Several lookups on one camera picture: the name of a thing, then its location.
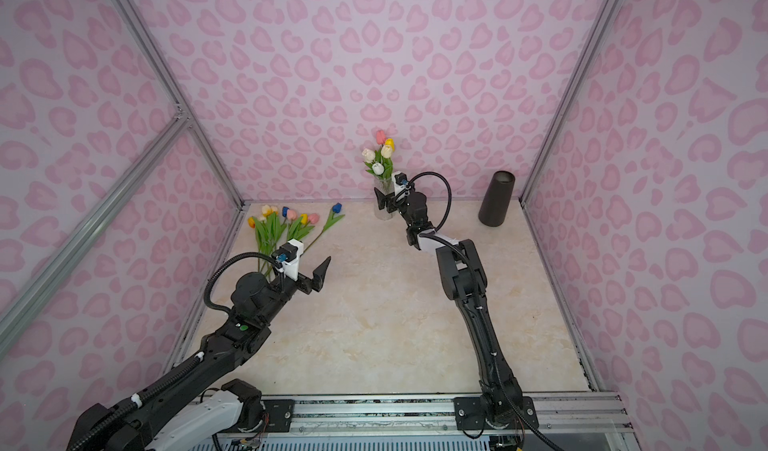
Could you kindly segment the clear glass vase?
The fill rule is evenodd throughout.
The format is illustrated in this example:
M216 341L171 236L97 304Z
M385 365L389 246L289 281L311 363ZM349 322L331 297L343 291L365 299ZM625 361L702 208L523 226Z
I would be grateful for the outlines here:
M389 180L374 179L374 215L377 219L388 221L392 214L388 211L385 203L386 197L392 193L392 183Z

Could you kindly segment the blue tulip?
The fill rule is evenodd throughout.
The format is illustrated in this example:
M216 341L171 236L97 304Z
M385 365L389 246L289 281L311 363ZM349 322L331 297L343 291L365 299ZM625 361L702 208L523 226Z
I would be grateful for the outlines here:
M335 224L344 219L345 215L342 213L343 205L340 202L334 204L327 215L326 221L319 232L319 234L305 246L304 251L309 251L313 245L315 245L321 237L323 237L327 231L329 231Z

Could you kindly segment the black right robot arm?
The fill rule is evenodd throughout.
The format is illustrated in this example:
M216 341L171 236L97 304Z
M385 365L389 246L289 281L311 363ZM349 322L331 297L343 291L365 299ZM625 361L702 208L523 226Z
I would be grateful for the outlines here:
M408 245L436 258L443 292L466 326L477 362L480 396L477 405L459 410L457 427L470 439L482 437L488 429L512 430L512 438L502 438L496 445L522 450L526 433L538 431L536 411L496 335L486 296L488 279L476 246L470 240L457 241L440 233L447 219L432 224L426 195L404 173L393 174L375 196L380 210L403 218Z

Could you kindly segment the black tapered vase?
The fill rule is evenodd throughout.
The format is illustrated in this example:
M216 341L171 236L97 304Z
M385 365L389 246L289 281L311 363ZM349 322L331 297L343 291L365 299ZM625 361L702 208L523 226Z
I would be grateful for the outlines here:
M515 187L515 175L509 171L496 171L486 189L478 220L488 227L501 226L507 215Z

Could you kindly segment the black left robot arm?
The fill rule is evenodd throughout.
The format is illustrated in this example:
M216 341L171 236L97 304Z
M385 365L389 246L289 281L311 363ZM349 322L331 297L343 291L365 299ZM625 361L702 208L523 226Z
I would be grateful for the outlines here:
M223 385L206 402L198 402L216 381L250 360L271 334L274 318L297 292L322 290L332 262L326 258L311 275L299 271L297 244L279 248L265 259L275 273L240 277L229 307L211 300L217 280L233 265L253 258L241 253L214 272L204 290L206 307L226 319L205 335L190 357L152 384L111 407L95 404L77 419L67 444L70 450L189 450L219 432L260 432L267 428L262 393L241 380Z

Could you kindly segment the cream white tulip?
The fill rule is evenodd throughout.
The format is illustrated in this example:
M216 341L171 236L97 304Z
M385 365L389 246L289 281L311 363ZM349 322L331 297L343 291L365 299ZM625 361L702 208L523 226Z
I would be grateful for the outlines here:
M380 150L380 154L383 159L390 159L393 153L394 152L388 146L382 146Z

